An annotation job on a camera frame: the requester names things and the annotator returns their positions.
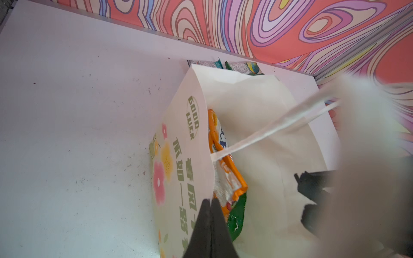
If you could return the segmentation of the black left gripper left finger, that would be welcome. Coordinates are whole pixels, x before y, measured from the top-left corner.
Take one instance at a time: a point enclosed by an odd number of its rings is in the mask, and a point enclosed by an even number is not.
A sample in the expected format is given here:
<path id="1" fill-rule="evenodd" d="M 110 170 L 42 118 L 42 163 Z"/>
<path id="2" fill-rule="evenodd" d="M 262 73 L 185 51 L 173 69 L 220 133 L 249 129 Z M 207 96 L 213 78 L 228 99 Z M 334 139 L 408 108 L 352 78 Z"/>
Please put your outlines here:
<path id="1" fill-rule="evenodd" d="M 196 224 L 183 257 L 209 258 L 211 255 L 211 205 L 210 200 L 202 202 Z"/>

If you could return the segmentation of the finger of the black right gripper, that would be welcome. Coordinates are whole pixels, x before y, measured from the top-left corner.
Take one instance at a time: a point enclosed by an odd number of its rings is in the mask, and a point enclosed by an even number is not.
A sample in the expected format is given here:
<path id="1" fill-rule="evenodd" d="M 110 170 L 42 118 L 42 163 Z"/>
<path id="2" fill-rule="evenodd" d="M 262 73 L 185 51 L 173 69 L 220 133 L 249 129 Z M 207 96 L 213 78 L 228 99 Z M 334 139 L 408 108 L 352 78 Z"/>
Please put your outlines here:
<path id="1" fill-rule="evenodd" d="M 302 212 L 301 224 L 316 237 L 319 237 L 319 221 L 323 211 L 323 205 L 306 204 Z"/>
<path id="2" fill-rule="evenodd" d="M 297 182 L 297 191 L 314 203 L 321 203 L 330 194 L 325 188 L 331 187 L 329 179 L 334 172 L 336 171 L 329 170 L 312 173 L 305 171 L 301 175 L 294 174 L 294 179 Z"/>

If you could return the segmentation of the green yellow Fox's candy packet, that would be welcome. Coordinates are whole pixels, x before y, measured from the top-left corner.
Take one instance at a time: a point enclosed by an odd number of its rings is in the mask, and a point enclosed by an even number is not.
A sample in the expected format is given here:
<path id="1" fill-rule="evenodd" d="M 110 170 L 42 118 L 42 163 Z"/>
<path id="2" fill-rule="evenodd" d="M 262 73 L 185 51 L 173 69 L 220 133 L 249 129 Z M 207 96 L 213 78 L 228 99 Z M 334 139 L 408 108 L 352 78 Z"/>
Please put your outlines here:
<path id="1" fill-rule="evenodd" d="M 227 227 L 232 241 L 235 241 L 243 230 L 246 201 L 247 193 L 240 196 L 237 204 L 229 213 Z"/>

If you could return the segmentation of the white paper gift bag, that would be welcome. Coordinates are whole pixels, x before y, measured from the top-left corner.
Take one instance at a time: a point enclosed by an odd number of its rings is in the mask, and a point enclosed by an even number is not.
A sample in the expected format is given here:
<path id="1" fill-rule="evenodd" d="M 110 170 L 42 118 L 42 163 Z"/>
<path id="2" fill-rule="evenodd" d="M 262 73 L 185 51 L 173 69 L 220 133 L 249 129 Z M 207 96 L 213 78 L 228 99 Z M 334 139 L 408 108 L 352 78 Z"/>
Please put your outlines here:
<path id="1" fill-rule="evenodd" d="M 340 76 L 297 103 L 273 75 L 193 64 L 149 143 L 154 222 L 162 258 L 183 258 L 213 162 L 229 154 L 248 185 L 239 258 L 386 258 L 413 255 L 413 162 L 402 158 L 386 86 Z M 212 154 L 208 110 L 229 147 Z M 335 170 L 314 203 L 294 174 Z M 319 237 L 301 224 L 324 206 Z"/>

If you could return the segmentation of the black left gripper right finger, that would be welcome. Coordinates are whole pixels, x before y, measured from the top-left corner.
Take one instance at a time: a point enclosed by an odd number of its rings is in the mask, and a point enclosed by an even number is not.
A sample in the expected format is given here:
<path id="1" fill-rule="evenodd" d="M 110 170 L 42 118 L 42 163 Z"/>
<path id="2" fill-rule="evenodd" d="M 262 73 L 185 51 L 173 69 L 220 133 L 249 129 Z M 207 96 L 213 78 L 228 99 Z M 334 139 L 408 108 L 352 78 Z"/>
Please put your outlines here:
<path id="1" fill-rule="evenodd" d="M 211 212 L 211 258 L 239 258 L 229 234 L 220 203 L 213 199 L 210 207 Z"/>

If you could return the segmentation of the orange Fox's candy packet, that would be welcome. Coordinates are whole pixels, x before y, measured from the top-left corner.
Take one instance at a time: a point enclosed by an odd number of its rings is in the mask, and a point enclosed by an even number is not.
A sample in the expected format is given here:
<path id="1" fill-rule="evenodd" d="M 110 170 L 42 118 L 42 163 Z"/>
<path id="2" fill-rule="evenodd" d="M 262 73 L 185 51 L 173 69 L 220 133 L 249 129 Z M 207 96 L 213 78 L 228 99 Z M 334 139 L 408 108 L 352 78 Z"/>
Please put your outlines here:
<path id="1" fill-rule="evenodd" d="M 229 147 L 214 110 L 208 110 L 208 142 L 212 154 Z M 248 185 L 237 169 L 231 154 L 213 162 L 215 170 L 214 197 L 219 200 L 225 219 L 246 194 Z"/>

